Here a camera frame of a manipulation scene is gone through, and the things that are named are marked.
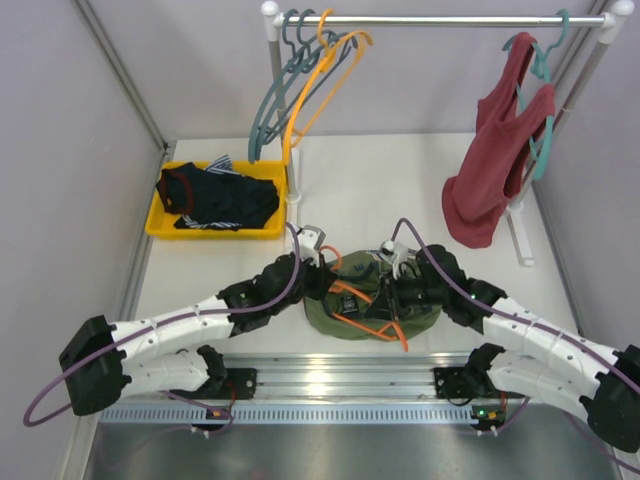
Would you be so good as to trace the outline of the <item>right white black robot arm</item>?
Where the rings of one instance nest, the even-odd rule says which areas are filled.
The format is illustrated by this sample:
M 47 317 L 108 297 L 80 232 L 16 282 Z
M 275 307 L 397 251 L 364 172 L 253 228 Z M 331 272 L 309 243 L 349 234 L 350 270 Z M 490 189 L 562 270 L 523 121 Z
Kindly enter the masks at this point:
M 388 269 L 381 285 L 390 312 L 439 307 L 485 338 L 465 366 L 473 393 L 539 400 L 586 423 L 608 445 L 638 452 L 638 346 L 616 349 L 544 320 L 504 290 L 467 276 L 441 245 L 411 251 L 388 240 L 373 256 Z

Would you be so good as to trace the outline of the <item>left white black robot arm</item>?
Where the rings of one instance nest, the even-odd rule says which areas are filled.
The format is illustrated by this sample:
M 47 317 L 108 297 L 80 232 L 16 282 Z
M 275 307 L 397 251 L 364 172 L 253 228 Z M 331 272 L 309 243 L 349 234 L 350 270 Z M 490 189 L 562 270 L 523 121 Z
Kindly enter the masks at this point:
M 59 356 L 71 409 L 86 416 L 162 391 L 217 396 L 226 369 L 214 341 L 262 328 L 306 297 L 323 299 L 336 279 L 323 259 L 287 254 L 254 278 L 175 312 L 113 323 L 90 318 Z

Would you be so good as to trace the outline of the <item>green tank top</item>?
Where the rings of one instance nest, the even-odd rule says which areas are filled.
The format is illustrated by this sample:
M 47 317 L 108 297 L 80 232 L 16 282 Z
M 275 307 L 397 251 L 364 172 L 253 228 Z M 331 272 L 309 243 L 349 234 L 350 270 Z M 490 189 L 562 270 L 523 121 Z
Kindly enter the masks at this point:
M 337 274 L 321 300 L 306 297 L 309 324 L 323 335 L 341 340 L 408 341 L 433 327 L 441 308 L 421 296 L 403 300 L 400 288 L 417 278 L 414 258 L 401 265 L 401 277 L 373 250 L 358 250 L 331 263 Z

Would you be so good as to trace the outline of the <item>orange plastic hanger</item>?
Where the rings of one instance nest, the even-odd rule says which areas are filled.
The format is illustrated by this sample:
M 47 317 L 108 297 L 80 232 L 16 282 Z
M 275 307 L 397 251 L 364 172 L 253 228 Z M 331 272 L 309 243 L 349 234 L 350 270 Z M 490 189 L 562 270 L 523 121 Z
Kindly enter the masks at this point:
M 358 250 L 342 256 L 332 246 L 321 248 L 334 259 L 328 262 L 337 275 L 326 297 L 305 301 L 310 325 L 323 335 L 341 340 L 399 342 L 409 349 L 400 319 L 390 311 L 385 278 L 391 266 L 373 250 Z

